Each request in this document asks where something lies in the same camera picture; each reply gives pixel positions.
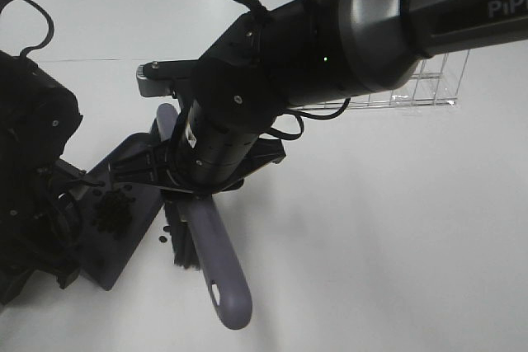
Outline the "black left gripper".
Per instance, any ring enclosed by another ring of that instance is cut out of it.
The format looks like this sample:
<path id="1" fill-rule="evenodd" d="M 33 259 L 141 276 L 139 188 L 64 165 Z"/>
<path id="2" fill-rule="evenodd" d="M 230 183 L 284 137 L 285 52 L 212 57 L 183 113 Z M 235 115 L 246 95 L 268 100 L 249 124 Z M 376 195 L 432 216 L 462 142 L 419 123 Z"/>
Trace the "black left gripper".
<path id="1" fill-rule="evenodd" d="M 24 286 L 35 272 L 53 275 L 60 286 L 77 279 L 73 257 L 82 216 L 69 193 L 53 192 L 52 162 L 1 156 L 1 285 Z"/>

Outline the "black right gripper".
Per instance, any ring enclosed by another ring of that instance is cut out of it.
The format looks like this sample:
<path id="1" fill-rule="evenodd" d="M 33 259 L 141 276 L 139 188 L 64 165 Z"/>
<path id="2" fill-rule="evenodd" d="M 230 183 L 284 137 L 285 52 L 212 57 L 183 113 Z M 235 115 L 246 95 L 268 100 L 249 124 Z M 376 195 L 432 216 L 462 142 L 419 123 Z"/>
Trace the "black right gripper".
<path id="1" fill-rule="evenodd" d="M 113 184 L 175 187 L 195 195 L 211 195 L 230 186 L 238 190 L 247 176 L 285 158 L 280 139 L 259 136 L 272 126 L 263 113 L 230 126 L 217 125 L 200 108 L 186 108 L 177 117 L 171 141 L 148 145 L 142 151 L 109 164 Z"/>

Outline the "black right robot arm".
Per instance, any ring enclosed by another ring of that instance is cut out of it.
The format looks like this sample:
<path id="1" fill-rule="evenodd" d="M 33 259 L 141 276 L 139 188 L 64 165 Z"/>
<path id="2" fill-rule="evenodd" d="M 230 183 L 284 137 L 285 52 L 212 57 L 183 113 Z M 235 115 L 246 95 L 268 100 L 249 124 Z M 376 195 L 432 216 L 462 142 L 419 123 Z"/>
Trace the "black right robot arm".
<path id="1" fill-rule="evenodd" d="M 109 166 L 112 181 L 194 195 L 237 189 L 285 157 L 280 115 L 400 88 L 419 62 L 527 37 L 527 0 L 234 0 L 247 11 L 198 59 L 147 63 L 173 96 L 170 139 Z"/>

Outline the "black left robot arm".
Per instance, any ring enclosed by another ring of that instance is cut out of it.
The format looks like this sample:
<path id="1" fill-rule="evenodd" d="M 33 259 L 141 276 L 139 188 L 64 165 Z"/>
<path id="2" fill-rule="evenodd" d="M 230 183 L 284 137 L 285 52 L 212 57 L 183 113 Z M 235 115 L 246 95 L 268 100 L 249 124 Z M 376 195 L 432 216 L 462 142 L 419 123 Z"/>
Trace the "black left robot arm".
<path id="1" fill-rule="evenodd" d="M 75 190 L 85 171 L 63 160 L 83 117 L 76 96 L 25 54 L 1 54 L 1 290 L 36 271 L 67 288 L 79 275 Z"/>

